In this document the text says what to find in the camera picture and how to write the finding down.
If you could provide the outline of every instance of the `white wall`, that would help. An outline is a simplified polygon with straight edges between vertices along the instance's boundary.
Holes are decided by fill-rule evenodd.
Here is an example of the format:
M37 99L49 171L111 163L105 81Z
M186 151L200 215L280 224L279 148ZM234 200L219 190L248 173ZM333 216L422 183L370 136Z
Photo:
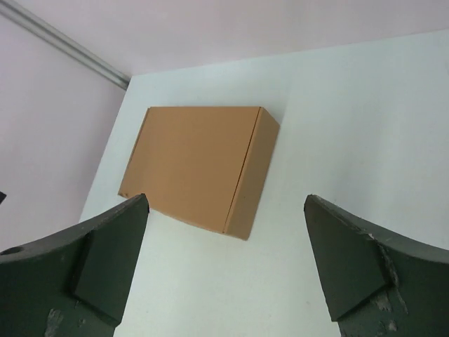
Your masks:
M77 223L124 92L0 16L0 251Z
M116 336L339 336L304 221L310 193L449 249L448 64L446 30L133 77L83 218L123 200L152 105L262 105L282 125L247 242L151 212Z
M449 28L448 0L18 0L128 74Z

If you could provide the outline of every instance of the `cardboard box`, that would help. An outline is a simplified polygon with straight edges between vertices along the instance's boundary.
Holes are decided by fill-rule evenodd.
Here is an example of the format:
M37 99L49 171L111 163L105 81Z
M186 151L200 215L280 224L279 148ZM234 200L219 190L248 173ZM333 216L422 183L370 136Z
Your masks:
M119 194L248 239L278 131L262 107L151 107Z

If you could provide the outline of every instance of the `metal rail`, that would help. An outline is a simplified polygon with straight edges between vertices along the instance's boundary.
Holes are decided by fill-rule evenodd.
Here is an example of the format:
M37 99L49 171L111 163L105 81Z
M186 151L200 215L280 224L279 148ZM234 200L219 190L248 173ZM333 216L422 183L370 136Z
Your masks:
M35 16L13 0L0 0L0 14L24 27L53 47L97 72L120 88L126 90L130 77L116 70L86 48L64 35L56 28Z

